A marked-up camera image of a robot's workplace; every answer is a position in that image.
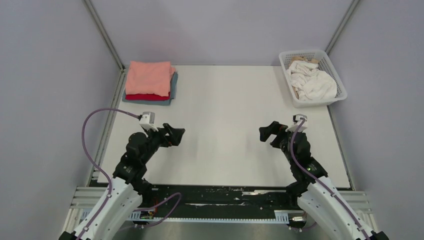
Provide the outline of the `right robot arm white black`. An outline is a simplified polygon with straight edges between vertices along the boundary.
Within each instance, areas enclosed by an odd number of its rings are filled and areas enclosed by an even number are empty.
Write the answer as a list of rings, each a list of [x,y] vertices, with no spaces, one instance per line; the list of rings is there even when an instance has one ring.
[[[387,240],[383,231],[375,231],[353,210],[312,156],[303,132],[305,123],[306,119],[301,117],[293,129],[277,121],[259,128],[261,142],[275,136],[270,145],[284,153],[295,178],[288,186],[286,204],[310,215],[332,240]]]

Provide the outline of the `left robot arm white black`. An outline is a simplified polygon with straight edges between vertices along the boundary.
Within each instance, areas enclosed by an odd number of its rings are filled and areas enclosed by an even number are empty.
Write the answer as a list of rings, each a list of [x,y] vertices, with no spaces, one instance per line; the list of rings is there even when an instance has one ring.
[[[178,146],[184,133],[185,129],[168,123],[133,133],[99,201],[73,231],[64,231],[59,238],[111,240],[131,213],[153,201],[152,185],[144,179],[148,161],[159,148]]]

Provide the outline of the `white t shirt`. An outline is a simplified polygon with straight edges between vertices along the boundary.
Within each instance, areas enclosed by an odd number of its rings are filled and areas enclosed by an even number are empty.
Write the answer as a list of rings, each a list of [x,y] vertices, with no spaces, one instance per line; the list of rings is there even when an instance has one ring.
[[[288,82],[300,101],[329,100],[336,97],[336,81],[327,72],[318,69],[318,66],[297,60],[286,70]]]

